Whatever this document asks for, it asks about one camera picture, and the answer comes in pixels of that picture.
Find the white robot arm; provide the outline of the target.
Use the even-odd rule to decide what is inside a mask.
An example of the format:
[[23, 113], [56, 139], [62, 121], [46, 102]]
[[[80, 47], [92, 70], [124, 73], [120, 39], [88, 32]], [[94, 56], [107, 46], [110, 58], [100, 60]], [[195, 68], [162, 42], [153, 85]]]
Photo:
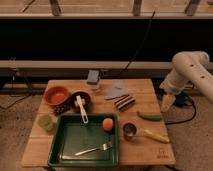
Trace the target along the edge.
[[161, 103], [161, 111], [166, 112], [191, 81], [198, 90], [213, 104], [213, 75], [206, 66], [209, 55], [204, 51], [179, 52], [172, 59], [172, 70], [165, 77], [159, 88], [165, 91]]

